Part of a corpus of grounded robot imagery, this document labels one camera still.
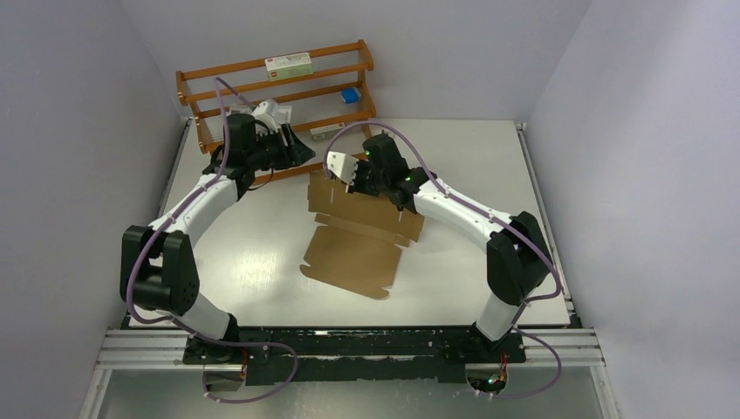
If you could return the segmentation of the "brown cardboard box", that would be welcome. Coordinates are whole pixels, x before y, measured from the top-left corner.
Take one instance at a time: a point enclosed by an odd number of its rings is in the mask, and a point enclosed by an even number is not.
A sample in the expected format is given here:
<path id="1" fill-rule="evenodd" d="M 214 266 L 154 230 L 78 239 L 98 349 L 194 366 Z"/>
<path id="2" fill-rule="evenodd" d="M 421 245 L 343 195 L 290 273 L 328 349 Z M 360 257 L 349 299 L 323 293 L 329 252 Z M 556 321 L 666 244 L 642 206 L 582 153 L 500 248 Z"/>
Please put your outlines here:
<path id="1" fill-rule="evenodd" d="M 366 298 L 390 295 L 402 250 L 417 242 L 425 217 L 399 211 L 388 198 L 349 194 L 321 171 L 310 173 L 308 211 L 318 224 L 301 273 Z"/>

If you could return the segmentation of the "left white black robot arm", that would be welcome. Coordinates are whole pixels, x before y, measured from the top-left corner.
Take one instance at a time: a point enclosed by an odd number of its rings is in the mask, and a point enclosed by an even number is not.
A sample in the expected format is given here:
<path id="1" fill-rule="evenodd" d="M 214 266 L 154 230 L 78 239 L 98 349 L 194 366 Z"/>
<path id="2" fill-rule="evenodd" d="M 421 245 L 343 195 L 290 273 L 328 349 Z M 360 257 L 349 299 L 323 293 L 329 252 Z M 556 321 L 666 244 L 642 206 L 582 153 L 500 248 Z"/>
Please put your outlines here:
<path id="1" fill-rule="evenodd" d="M 224 143 L 191 191 L 146 226 L 130 226 L 121 246 L 121 297 L 143 325 L 170 321 L 207 341 L 221 363 L 238 357 L 242 339 L 236 318 L 200 291 L 194 247 L 228 208 L 253 190 L 259 171 L 297 168 L 315 157 L 288 124 L 269 127 L 245 113 L 223 121 Z"/>

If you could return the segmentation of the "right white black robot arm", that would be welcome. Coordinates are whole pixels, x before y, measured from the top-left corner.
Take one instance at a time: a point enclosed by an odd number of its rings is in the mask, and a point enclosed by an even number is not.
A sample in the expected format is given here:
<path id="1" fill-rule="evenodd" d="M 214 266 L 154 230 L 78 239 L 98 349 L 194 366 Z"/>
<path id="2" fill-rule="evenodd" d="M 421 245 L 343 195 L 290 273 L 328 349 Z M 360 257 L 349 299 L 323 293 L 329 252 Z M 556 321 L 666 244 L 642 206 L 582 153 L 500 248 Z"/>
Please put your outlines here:
<path id="1" fill-rule="evenodd" d="M 423 166 L 410 168 L 396 142 L 377 134 L 362 144 L 365 157 L 331 152 L 327 167 L 350 193 L 384 196 L 398 210 L 435 219 L 457 229 L 486 257 L 490 296 L 474 326 L 471 351 L 493 361 L 504 350 L 504 336 L 516 324 L 525 301 L 550 275 L 552 257 L 537 218 L 485 208 Z"/>

